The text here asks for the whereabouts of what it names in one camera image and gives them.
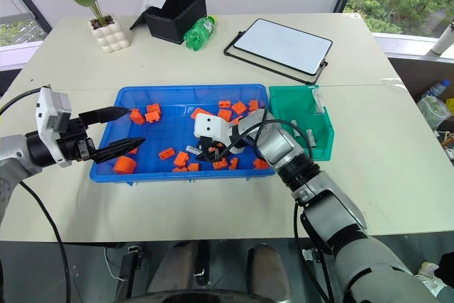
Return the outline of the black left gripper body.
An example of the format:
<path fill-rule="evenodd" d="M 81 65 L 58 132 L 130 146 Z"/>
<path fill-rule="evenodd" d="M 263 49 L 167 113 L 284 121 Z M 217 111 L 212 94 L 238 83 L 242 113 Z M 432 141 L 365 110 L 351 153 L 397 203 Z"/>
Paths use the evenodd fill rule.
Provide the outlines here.
<path fill-rule="evenodd" d="M 68 160 L 85 161 L 91 160 L 96 151 L 93 140 L 87 135 L 86 126 L 80 118 L 71 119 L 67 130 L 60 133 L 57 141 L 62 154 Z"/>

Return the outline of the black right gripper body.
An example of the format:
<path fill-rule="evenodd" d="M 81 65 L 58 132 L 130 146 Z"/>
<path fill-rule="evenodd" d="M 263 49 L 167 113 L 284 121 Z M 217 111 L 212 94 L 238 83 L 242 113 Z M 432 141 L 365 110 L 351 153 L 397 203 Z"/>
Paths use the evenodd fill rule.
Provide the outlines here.
<path fill-rule="evenodd" d="M 213 147 L 226 147 L 226 145 L 208 137 L 201 137 L 197 143 L 197 148 L 200 149 L 200 151 L 212 149 Z"/>

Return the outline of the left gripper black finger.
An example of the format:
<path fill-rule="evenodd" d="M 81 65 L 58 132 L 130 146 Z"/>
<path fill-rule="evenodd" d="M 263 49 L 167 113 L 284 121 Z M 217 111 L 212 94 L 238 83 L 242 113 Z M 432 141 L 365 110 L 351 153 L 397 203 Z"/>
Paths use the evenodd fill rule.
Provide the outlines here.
<path fill-rule="evenodd" d="M 129 114 L 130 110 L 119 106 L 109 106 L 102 109 L 87 111 L 79 114 L 79 119 L 88 127 L 96 123 L 106 123 L 115 121 L 116 119 Z"/>
<path fill-rule="evenodd" d="M 96 163 L 103 163 L 130 153 L 139 147 L 145 138 L 124 138 L 110 143 L 108 146 L 95 150 L 91 154 L 91 159 Z"/>

